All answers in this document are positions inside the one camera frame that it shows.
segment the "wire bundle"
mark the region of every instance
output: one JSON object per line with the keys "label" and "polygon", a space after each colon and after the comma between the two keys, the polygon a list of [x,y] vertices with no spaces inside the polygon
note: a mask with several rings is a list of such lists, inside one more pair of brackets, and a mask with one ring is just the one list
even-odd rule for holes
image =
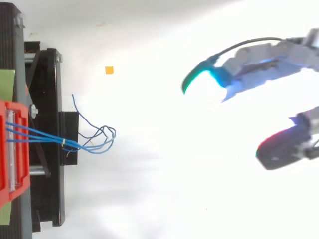
{"label": "wire bundle", "polygon": [[[18,135],[21,135],[21,136],[24,136],[24,137],[27,137],[29,138],[28,140],[7,140],[7,142],[19,142],[19,143],[57,143],[57,144],[61,144],[62,146],[62,150],[64,151],[67,151],[67,152],[77,152],[79,151],[80,149],[82,150],[85,150],[89,153],[92,153],[92,154],[102,154],[102,153],[105,153],[107,151],[109,151],[109,149],[112,147],[113,143],[114,143],[114,139],[116,137],[116,130],[112,127],[108,127],[108,126],[102,126],[100,128],[92,125],[78,110],[76,104],[75,104],[75,99],[74,99],[74,95],[72,95],[72,98],[73,98],[73,103],[74,103],[74,106],[75,106],[75,109],[76,111],[79,113],[79,115],[93,128],[95,128],[97,131],[96,133],[92,136],[92,137],[86,137],[84,135],[82,135],[81,133],[79,133],[79,135],[85,139],[88,139],[86,141],[85,144],[83,145],[79,145],[77,142],[75,141],[72,141],[72,140],[68,140],[68,139],[63,139],[63,138],[60,138],[60,137],[57,137],[57,136],[53,136],[53,135],[50,135],[50,134],[47,134],[47,133],[43,133],[43,132],[40,132],[38,130],[35,130],[35,129],[32,129],[32,128],[28,128],[28,127],[24,127],[24,126],[21,126],[21,125],[18,125],[18,124],[13,124],[13,123],[9,123],[9,122],[6,122],[6,125],[10,126],[10,128],[6,128],[6,130],[8,132],[12,132],[12,133],[15,133],[15,134],[18,134]],[[16,127],[16,128],[21,128],[21,129],[25,129],[25,130],[28,130],[29,132],[32,132],[32,133],[35,133],[35,134],[39,134],[41,136],[37,136],[37,135],[30,135],[30,134],[25,134],[25,133],[21,133],[21,132],[18,132],[14,129],[12,129],[12,127]],[[105,134],[104,130],[107,129],[111,134],[112,134],[112,138],[109,139],[109,137]],[[91,142],[92,139],[102,135],[105,137],[105,140],[102,144],[100,145],[93,145],[93,146],[87,146],[88,143]],[[103,149],[103,147],[105,145],[109,144],[109,146],[107,147],[107,149],[104,149],[102,151],[100,151],[101,149]]]}

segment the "black cable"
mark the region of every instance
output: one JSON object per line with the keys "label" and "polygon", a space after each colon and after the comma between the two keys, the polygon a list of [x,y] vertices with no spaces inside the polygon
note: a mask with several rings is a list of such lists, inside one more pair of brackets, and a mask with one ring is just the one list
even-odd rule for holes
{"label": "black cable", "polygon": [[277,38],[277,37],[262,37],[262,38],[255,38],[255,39],[251,39],[251,40],[247,40],[247,41],[243,41],[243,42],[240,42],[236,45],[233,45],[231,47],[228,47],[226,48],[225,50],[219,52],[218,54],[216,54],[215,56],[221,56],[231,50],[234,50],[235,48],[237,47],[240,47],[240,46],[243,46],[243,45],[246,45],[246,44],[249,44],[249,43],[254,43],[254,42],[259,42],[259,41],[282,41],[282,39],[280,38]]}

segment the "metal rod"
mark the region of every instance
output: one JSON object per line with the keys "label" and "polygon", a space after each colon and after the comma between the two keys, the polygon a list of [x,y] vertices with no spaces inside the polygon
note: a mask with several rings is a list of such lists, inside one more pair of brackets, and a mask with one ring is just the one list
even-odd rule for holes
{"label": "metal rod", "polygon": [[35,58],[35,53],[25,53],[24,54],[24,62],[25,63],[32,63]]}
{"label": "metal rod", "polygon": [[30,166],[30,176],[45,175],[44,169],[41,165]]}

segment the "blue wire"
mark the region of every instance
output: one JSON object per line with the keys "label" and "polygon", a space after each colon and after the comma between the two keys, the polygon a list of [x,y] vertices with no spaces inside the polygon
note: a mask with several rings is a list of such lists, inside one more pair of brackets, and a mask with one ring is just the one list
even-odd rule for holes
{"label": "blue wire", "polygon": [[[33,135],[28,135],[28,134],[20,133],[20,132],[17,132],[17,131],[15,131],[15,130],[11,130],[11,129],[7,129],[7,130],[8,130],[8,131],[13,131],[13,132],[16,133],[16,134],[21,135],[21,136],[25,136],[25,137],[42,138],[42,137],[37,137],[37,136],[33,136]],[[30,142],[30,141],[31,141],[31,142],[34,142],[33,140],[8,140],[8,142]],[[54,140],[54,139],[45,139],[45,140],[38,140],[38,141],[39,141],[39,142],[46,142],[46,143],[54,142],[54,143],[58,143],[58,144],[62,144],[62,143],[63,143],[63,139],[61,139],[60,141]],[[92,146],[92,147],[96,147],[96,148],[95,148],[95,149],[92,149],[92,150],[89,150],[89,149],[87,149],[87,147],[83,147],[83,146],[79,145],[77,142],[74,142],[74,141],[71,141],[71,140],[68,140],[68,141],[71,142],[71,143],[65,142],[64,145],[70,146],[70,147],[74,147],[74,148],[80,148],[80,149],[83,149],[83,150],[85,150],[85,151],[87,151],[87,152],[89,152],[89,153],[92,153],[92,154],[102,154],[102,153],[107,152],[107,151],[111,148],[111,146],[113,145],[113,142],[114,142],[114,141],[112,141],[112,143],[110,144],[110,146],[109,146],[106,150],[101,151],[101,152],[94,152],[95,150],[101,148],[100,145]]]}
{"label": "blue wire", "polygon": [[[24,136],[24,137],[28,137],[28,138],[31,138],[32,140],[7,140],[7,142],[21,142],[21,143],[25,143],[25,142],[29,142],[29,143],[35,143],[35,142],[41,142],[41,143],[58,143],[58,144],[63,144],[63,141],[64,141],[64,144],[63,145],[66,145],[66,146],[69,146],[71,148],[75,148],[75,149],[66,149],[66,148],[62,148],[63,150],[65,151],[68,151],[68,152],[77,152],[78,150],[82,149],[82,150],[85,150],[89,153],[92,153],[92,154],[102,154],[102,153],[105,153],[107,152],[113,145],[114,143],[114,139],[116,137],[116,130],[112,127],[108,127],[108,126],[103,126],[101,128],[97,128],[96,126],[92,125],[78,110],[76,104],[75,104],[75,98],[74,98],[74,95],[72,94],[72,98],[73,98],[73,103],[74,103],[74,106],[75,106],[75,109],[77,110],[77,112],[79,113],[79,115],[93,128],[96,128],[97,131],[96,133],[92,136],[92,137],[85,137],[83,136],[82,134],[79,133],[80,136],[86,138],[86,139],[89,139],[84,145],[79,145],[77,142],[74,142],[74,141],[71,141],[71,140],[68,140],[68,139],[62,139],[60,137],[56,137],[56,136],[53,136],[53,135],[50,135],[50,134],[47,134],[47,133],[43,133],[43,132],[40,132],[38,130],[35,130],[35,129],[32,129],[32,128],[28,128],[28,127],[24,127],[24,126],[21,126],[21,125],[17,125],[17,124],[13,124],[13,123],[9,123],[9,122],[6,122],[7,125],[10,125],[10,126],[13,126],[13,127],[17,127],[17,128],[22,128],[22,129],[25,129],[25,130],[28,130],[28,131],[31,131],[31,132],[34,132],[34,133],[37,133],[37,134],[40,134],[40,135],[43,135],[45,137],[40,137],[40,136],[35,136],[35,135],[30,135],[30,134],[24,134],[24,133],[21,133],[21,132],[18,132],[16,130],[12,130],[12,129],[9,129],[7,128],[7,131],[9,132],[13,132],[15,134],[18,134],[18,135],[21,135],[21,136]],[[106,134],[104,133],[104,128],[107,128],[108,131],[112,134],[112,138],[110,140],[109,137],[106,136]],[[85,146],[86,144],[88,144],[92,139],[100,136],[101,134],[103,134],[105,136],[105,141],[103,144],[100,144],[100,145],[95,145],[95,146]],[[108,143],[111,143],[109,145],[109,147],[106,149],[106,150],[103,150],[103,151],[100,151],[100,152],[94,152],[95,150],[99,150],[99,149],[102,149],[106,144]]]}

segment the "small orange object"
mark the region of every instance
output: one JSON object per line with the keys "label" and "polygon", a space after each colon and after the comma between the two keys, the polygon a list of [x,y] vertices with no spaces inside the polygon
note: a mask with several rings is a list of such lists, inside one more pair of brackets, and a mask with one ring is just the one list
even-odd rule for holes
{"label": "small orange object", "polygon": [[105,73],[106,73],[107,75],[112,75],[112,74],[114,73],[114,68],[113,68],[113,66],[106,66],[106,67],[105,67]]}

